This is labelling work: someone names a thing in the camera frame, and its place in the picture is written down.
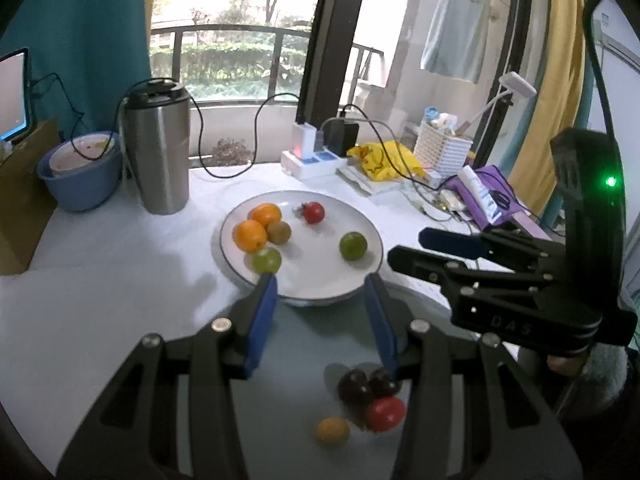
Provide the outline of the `purple pouch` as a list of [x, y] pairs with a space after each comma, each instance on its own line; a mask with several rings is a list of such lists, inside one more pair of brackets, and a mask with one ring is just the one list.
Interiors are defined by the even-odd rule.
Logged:
[[498, 204], [501, 210], [501, 217], [495, 224], [488, 224], [482, 218], [475, 219], [469, 211], [472, 205], [471, 197], [461, 184], [458, 174], [447, 178], [440, 189], [442, 191], [451, 191], [457, 194], [465, 206], [466, 211], [471, 219], [475, 222], [480, 232], [490, 231], [492, 229], [516, 229], [520, 228], [526, 234], [542, 240], [551, 240], [551, 237], [544, 232], [544, 229], [537, 222], [537, 217], [524, 205], [524, 203], [516, 196], [516, 193], [506, 177], [500, 172], [495, 165], [485, 166], [474, 170], [480, 177], [480, 180], [490, 189], [490, 194]]

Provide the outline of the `dark plum right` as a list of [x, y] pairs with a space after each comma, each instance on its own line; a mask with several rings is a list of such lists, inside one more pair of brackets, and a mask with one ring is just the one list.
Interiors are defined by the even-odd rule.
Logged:
[[400, 391], [402, 381], [397, 380], [385, 367], [379, 367], [369, 375], [368, 386], [375, 399], [391, 398]]

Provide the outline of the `dark plum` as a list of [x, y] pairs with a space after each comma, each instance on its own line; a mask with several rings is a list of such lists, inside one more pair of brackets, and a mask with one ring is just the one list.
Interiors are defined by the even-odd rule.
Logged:
[[356, 408], [367, 406], [373, 399], [367, 375], [358, 368], [349, 370], [341, 377], [337, 384], [337, 394], [344, 404]]
[[402, 381], [397, 380], [385, 367], [379, 367], [369, 375], [368, 386], [375, 399], [391, 398], [400, 391]]

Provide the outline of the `grey-green round plate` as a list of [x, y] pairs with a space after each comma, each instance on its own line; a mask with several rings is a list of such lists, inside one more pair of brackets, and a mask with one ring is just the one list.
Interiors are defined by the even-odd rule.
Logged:
[[380, 364], [361, 296], [325, 307], [277, 306], [258, 369], [231, 384], [250, 478], [390, 478], [400, 427], [371, 434], [350, 424], [337, 446], [316, 438], [323, 419], [349, 415], [336, 392], [340, 378]]

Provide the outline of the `yellow curtain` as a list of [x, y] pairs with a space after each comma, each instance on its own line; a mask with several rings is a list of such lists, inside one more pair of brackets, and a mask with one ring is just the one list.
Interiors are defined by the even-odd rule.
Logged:
[[550, 141], [574, 125], [585, 75], [582, 11], [585, 0], [551, 0], [544, 76], [509, 182], [525, 206], [541, 214], [556, 177]]

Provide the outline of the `small yellow orange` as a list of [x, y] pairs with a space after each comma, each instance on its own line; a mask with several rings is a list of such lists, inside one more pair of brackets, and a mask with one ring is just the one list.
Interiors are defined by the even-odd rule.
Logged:
[[325, 446], [342, 446], [350, 438], [348, 421], [341, 417], [321, 419], [314, 428], [314, 437]]

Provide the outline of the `white desk lamp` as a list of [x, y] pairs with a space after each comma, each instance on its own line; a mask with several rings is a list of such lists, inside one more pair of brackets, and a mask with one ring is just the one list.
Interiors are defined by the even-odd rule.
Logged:
[[533, 96], [536, 96], [537, 90], [535, 87], [530, 84], [525, 78], [523, 78], [517, 72], [509, 72], [503, 74], [499, 79], [499, 92], [490, 99], [486, 105], [477, 112], [474, 116], [466, 120], [460, 127], [457, 128], [457, 134], [463, 134], [466, 130], [468, 130], [474, 122], [479, 120], [485, 112], [491, 109], [499, 100], [505, 98], [506, 96], [512, 96], [512, 94], [517, 94], [524, 99], [531, 99]]

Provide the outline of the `red tomato on white plate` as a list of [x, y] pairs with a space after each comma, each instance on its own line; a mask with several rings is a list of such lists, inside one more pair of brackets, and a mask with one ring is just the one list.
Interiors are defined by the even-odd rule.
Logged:
[[303, 204], [302, 215], [308, 224], [318, 224], [326, 216], [326, 211], [320, 203], [309, 202]]

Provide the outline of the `green lime left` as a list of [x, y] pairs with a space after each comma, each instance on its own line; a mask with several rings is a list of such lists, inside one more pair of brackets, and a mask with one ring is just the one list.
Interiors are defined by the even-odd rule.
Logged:
[[256, 273], [277, 274], [282, 264], [282, 257], [277, 249], [260, 248], [252, 257], [252, 266]]

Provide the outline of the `orange at plate left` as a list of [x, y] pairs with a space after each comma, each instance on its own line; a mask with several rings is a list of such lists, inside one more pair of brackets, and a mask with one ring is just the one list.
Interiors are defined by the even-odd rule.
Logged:
[[256, 220], [244, 220], [238, 223], [232, 232], [233, 241], [242, 252], [254, 254], [264, 248], [268, 242], [265, 227]]

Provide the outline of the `brown kiwi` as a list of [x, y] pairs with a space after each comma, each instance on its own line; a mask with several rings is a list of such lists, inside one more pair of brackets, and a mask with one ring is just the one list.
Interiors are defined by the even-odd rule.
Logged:
[[292, 229], [288, 222], [283, 220], [273, 221], [266, 226], [268, 240], [275, 245], [286, 244], [292, 235]]

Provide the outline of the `light blue hanging towel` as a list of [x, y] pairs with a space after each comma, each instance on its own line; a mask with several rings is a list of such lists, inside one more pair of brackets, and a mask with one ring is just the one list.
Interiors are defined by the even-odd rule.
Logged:
[[486, 53], [491, 0], [438, 0], [420, 69], [477, 84]]

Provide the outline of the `orange at plate back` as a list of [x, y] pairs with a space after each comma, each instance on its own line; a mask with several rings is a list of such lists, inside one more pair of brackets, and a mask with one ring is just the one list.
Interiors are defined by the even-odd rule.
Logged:
[[263, 203], [255, 206], [247, 215], [248, 220], [260, 223], [262, 226], [269, 226], [272, 222], [282, 219], [281, 209], [273, 203]]

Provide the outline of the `stainless steel tumbler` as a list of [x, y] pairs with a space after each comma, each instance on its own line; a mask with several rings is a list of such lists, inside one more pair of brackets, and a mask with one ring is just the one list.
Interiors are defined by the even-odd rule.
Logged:
[[172, 78], [136, 84], [125, 98], [122, 133], [144, 208], [169, 216], [189, 200], [190, 96]]

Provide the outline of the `teal curtain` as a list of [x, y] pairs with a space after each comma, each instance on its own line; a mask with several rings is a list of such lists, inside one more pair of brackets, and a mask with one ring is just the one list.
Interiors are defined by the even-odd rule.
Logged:
[[1, 36], [1, 51], [29, 50], [32, 78], [56, 73], [64, 86], [40, 84], [39, 119], [65, 133], [76, 115], [90, 131], [111, 127], [115, 107], [151, 75], [144, 0], [23, 0]]

